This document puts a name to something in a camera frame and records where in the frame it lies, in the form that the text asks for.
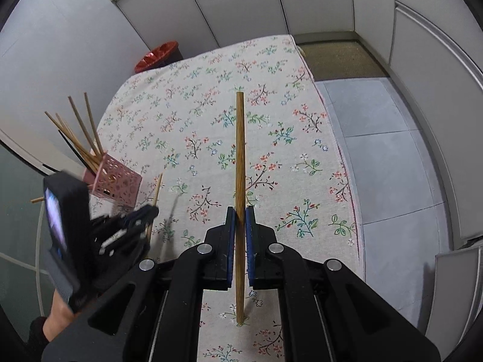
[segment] handheld camera device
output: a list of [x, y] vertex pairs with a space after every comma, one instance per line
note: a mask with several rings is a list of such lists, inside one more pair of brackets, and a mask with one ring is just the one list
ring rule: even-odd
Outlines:
[[144, 229], [159, 211], [145, 205], [126, 216], [91, 220], [87, 184], [62, 171], [46, 176], [43, 190], [52, 238], [47, 270], [75, 313], [146, 254]]

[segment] metal screw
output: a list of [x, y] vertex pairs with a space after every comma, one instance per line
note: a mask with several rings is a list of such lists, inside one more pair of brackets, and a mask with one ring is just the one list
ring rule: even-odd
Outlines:
[[153, 269], [153, 268], [154, 268], [153, 260], [145, 259], [139, 263], [139, 269], [141, 269], [142, 271], [149, 271], [150, 269]]
[[213, 248], [210, 244], [201, 244], [201, 245], [198, 245], [198, 247], [196, 248], [198, 253], [201, 253], [201, 254], [207, 254], [207, 253], [211, 252], [212, 249]]
[[282, 253], [283, 252], [283, 245], [282, 244], [270, 244], [269, 251], [272, 253]]
[[342, 268], [342, 264], [339, 260], [332, 259], [327, 261], [327, 268], [331, 271], [339, 271]]

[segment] brown mat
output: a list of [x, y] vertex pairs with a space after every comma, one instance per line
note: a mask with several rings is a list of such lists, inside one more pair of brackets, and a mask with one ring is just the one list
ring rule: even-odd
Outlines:
[[317, 42], [299, 46], [305, 52], [305, 61], [315, 81], [388, 76], [358, 42]]

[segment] red trash bin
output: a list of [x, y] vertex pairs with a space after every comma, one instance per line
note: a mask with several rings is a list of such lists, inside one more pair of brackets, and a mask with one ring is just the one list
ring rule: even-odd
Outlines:
[[178, 49], [178, 42], [171, 41], [151, 50], [134, 67], [135, 73], [141, 73], [149, 69], [160, 68], [181, 61], [183, 56]]

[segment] table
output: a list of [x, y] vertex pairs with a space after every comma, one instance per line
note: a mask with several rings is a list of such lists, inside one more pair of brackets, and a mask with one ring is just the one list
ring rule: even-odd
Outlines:
[[[164, 171], [151, 257], [166, 261], [203, 241], [234, 206], [236, 91], [245, 93], [246, 200], [257, 222], [303, 257], [338, 258], [360, 273], [348, 176], [322, 96], [291, 36], [264, 37], [143, 72], [126, 81], [99, 125], [109, 154], [142, 175], [137, 208]], [[118, 211], [91, 199], [93, 216]], [[278, 296], [246, 286], [206, 291], [199, 360], [283, 356]]]

